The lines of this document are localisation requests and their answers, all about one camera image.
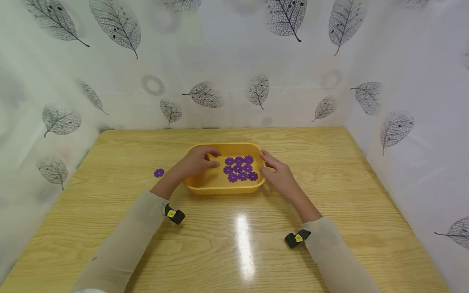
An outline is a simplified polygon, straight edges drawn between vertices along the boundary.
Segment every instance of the yellow plastic tray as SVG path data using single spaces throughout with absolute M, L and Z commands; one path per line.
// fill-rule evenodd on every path
M 252 193 L 255 192 L 265 181 L 265 178 L 259 171 L 260 166 L 265 166 L 265 162 L 259 157 L 261 149 L 253 143 L 214 143 L 214 144 L 197 144 L 192 148 L 199 145 L 208 145 L 216 148 L 221 152 L 218 158 L 209 154 L 211 161 L 220 162 L 220 167 L 214 169 L 207 169 L 199 175 L 192 176 L 184 180 L 187 188 L 196 195 L 216 195 L 216 194 L 236 194 L 236 193 Z M 227 157 L 235 158 L 237 156 L 253 157 L 252 169 L 259 177 L 256 181 L 238 180 L 235 183 L 228 181 L 228 175 L 223 173 L 223 168 L 226 166 L 225 159 Z

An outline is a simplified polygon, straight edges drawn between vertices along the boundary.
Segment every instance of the gray leaf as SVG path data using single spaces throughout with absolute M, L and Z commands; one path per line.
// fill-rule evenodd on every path
M 365 16 L 366 7 L 362 4 L 362 0 L 335 0 L 329 18 L 329 38 L 338 46 L 335 55 L 339 52 L 340 46 L 358 31 Z
M 103 103 L 98 97 L 98 94 L 91 88 L 91 86 L 87 85 L 84 81 L 78 81 L 80 87 L 82 88 L 83 94 L 85 94 L 93 105 L 104 112 L 103 110 Z
M 355 98 L 362 107 L 363 111 L 368 115 L 375 116 L 381 109 L 381 96 L 383 84 L 377 82 L 369 82 L 360 84 L 355 90 Z
M 58 0 L 23 0 L 27 10 L 34 16 L 39 26 L 59 40 L 78 40 L 75 25 L 65 8 Z
M 461 220 L 452 224 L 448 234 L 439 234 L 436 232 L 435 234 L 448 236 L 451 238 L 451 240 L 461 245 L 465 249 L 469 249 L 469 217 L 462 218 Z
M 47 128 L 44 137 L 48 132 L 54 132 L 57 135 L 67 135 L 77 130 L 82 123 L 82 119 L 77 113 L 67 113 L 53 105 L 44 106 L 42 121 Z
M 407 111 L 391 112 L 384 120 L 379 137 L 384 149 L 403 140 L 414 127 L 414 117 Z
M 316 119 L 325 118 L 334 113 L 335 109 L 337 109 L 337 104 L 337 101 L 332 96 L 327 96 L 322 99 L 316 108 L 316 112 L 314 113 L 315 118 L 311 122 L 314 122 Z
M 263 74 L 256 75 L 249 81 L 246 98 L 253 104 L 261 106 L 269 94 L 269 80 Z
M 50 183 L 62 185 L 67 179 L 68 171 L 63 161 L 55 156 L 42 158 L 38 161 L 36 166 Z
M 160 3 L 173 13 L 190 12 L 195 13 L 200 7 L 202 0 L 159 0 Z
M 267 0 L 267 25 L 270 32 L 279 36 L 296 36 L 303 22 L 307 0 Z
M 140 25 L 122 0 L 90 0 L 91 12 L 103 31 L 117 44 L 135 52 L 140 45 Z
M 394 0 L 394 2 L 405 9 L 423 10 L 427 6 L 429 0 Z
M 220 108 L 224 105 L 222 97 L 218 96 L 213 90 L 211 82 L 196 84 L 188 94 L 194 102 L 207 108 Z
M 182 110 L 179 105 L 174 102 L 162 99 L 159 103 L 163 115 L 168 119 L 168 125 L 171 122 L 176 122 L 182 116 Z

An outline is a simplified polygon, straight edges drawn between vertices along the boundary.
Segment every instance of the hand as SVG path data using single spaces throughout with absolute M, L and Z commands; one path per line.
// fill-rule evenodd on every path
M 267 167 L 275 169 L 275 172 L 270 172 L 262 166 L 260 171 L 281 195 L 291 201 L 293 196 L 304 194 L 287 164 L 280 162 L 266 150 L 262 150 L 259 156 L 265 161 Z
M 219 162 L 210 161 L 208 154 L 212 154 L 214 157 L 221 155 L 217 149 L 208 146 L 198 146 L 191 149 L 158 181 L 150 192 L 169 200 L 184 179 L 197 175 L 206 169 L 220 166 Z
M 212 154 L 214 157 L 221 155 L 217 149 L 201 145 L 191 149 L 170 171 L 179 174 L 183 180 L 197 175 L 206 169 L 220 166 L 219 162 L 210 161 L 208 154 Z

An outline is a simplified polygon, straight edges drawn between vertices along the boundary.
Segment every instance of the flower-shaped token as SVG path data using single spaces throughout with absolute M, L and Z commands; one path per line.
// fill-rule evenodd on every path
M 165 174 L 165 170 L 163 169 L 156 169 L 155 173 L 153 173 L 153 175 L 155 175 L 156 178 L 159 178 L 163 176 L 164 174 Z
M 232 183 L 235 183 L 236 181 L 238 181 L 238 175 L 234 173 L 228 174 L 228 180 Z
M 251 156 L 245 156 L 245 157 L 244 157 L 244 162 L 245 162 L 246 164 L 252 164 L 252 162 L 254 162 L 254 159 L 253 159 L 253 157 L 251 157 Z
M 225 168 L 223 168 L 223 173 L 225 174 L 233 173 L 233 168 L 230 166 L 226 166 Z
M 242 168 L 245 172 L 248 172 L 248 173 L 252 171 L 252 166 L 249 164 L 245 164 Z
M 244 159 L 242 157 L 235 157 L 234 162 L 237 164 L 242 164 L 244 163 Z
M 235 159 L 233 158 L 226 158 L 225 159 L 225 164 L 227 164 L 228 166 L 231 166 L 235 163 Z
M 238 174 L 238 179 L 241 181 L 246 181 L 248 179 L 248 174 L 246 172 L 240 172 Z
M 256 181 L 259 178 L 259 176 L 256 172 L 251 172 L 248 174 L 248 178 L 251 181 Z
M 236 173 L 239 173 L 242 171 L 242 166 L 240 164 L 237 164 L 233 167 L 233 171 L 235 171 Z

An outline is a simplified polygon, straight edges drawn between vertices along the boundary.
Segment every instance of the wood grain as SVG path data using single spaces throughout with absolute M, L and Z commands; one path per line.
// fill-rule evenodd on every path
M 197 143 L 251 142 L 288 163 L 305 192 L 386 293 L 449 292 L 344 128 L 106 131 L 0 288 L 68 292 L 135 199 Z M 304 245 L 283 238 L 301 222 L 267 183 L 250 195 L 176 190 L 180 226 L 163 222 L 127 292 L 327 292 Z

